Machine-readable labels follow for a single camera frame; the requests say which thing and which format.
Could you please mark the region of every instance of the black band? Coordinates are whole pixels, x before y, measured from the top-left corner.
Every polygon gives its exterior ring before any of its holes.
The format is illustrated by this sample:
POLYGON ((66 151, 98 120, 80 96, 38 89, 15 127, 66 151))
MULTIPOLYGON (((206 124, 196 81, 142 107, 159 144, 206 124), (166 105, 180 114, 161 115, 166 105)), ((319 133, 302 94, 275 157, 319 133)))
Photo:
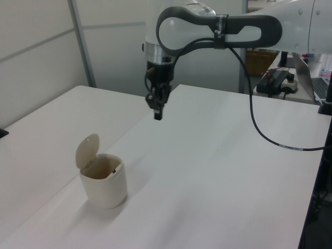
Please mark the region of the black band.
POLYGON ((214 31, 214 48, 215 49, 225 49, 225 37, 226 37, 226 16, 216 17, 216 28, 214 31))

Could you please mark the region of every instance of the power strip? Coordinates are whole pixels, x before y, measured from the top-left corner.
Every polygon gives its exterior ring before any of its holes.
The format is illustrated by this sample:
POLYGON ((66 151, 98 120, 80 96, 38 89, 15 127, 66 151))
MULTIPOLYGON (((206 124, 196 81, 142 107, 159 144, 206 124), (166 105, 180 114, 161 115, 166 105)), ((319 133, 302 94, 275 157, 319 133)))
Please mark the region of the power strip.
POLYGON ((282 92, 287 93, 295 93, 297 89, 297 80, 294 80, 293 82, 288 82, 287 79, 284 79, 284 81, 281 83, 280 89, 282 92))

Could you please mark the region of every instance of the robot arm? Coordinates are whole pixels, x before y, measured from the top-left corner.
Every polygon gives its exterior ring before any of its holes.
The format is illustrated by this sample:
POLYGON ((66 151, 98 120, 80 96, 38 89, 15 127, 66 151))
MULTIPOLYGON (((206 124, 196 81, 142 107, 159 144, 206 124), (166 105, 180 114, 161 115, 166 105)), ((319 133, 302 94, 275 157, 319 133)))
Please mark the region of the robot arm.
POLYGON ((332 53, 332 1, 285 0, 253 13, 219 16, 194 1, 149 0, 145 54, 151 86, 146 101, 155 119, 171 91, 174 57, 199 48, 269 48, 297 53, 332 53), (186 44, 201 41, 185 48, 186 44))

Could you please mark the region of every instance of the black stand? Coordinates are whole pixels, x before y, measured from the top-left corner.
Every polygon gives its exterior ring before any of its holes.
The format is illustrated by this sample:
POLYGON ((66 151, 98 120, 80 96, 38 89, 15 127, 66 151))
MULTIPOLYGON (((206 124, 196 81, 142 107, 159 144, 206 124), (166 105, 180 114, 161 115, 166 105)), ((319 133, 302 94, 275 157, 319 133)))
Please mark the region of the black stand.
POLYGON ((0 129, 0 139, 3 138, 4 136, 8 135, 8 134, 9 134, 8 131, 0 129))
POLYGON ((332 76, 327 88, 326 99, 323 105, 318 110, 319 114, 325 114, 332 116, 332 76))

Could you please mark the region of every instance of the electronic device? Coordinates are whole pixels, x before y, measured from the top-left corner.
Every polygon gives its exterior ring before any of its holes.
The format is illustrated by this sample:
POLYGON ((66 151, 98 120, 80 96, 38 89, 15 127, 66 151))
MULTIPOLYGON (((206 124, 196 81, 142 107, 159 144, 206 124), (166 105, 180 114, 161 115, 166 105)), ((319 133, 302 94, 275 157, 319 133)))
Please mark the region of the electronic device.
POLYGON ((314 101, 322 101, 326 99, 328 83, 322 78, 311 78, 308 65, 299 57, 297 53, 293 53, 295 62, 295 70, 298 80, 303 88, 314 101))
POLYGON ((288 52, 282 51, 278 67, 295 68, 293 58, 288 58, 288 52))
POLYGON ((331 73, 332 73, 332 55, 324 54, 322 59, 320 75, 331 76, 331 73))
POLYGON ((332 54, 331 9, 332 1, 284 0, 269 8, 229 16, 217 15, 193 0, 147 0, 146 101, 155 119, 162 119, 180 56, 200 48, 332 54))
POLYGON ((280 94, 281 84, 287 75, 288 71, 276 69, 268 70, 257 84, 257 92, 265 93, 268 97, 280 94))

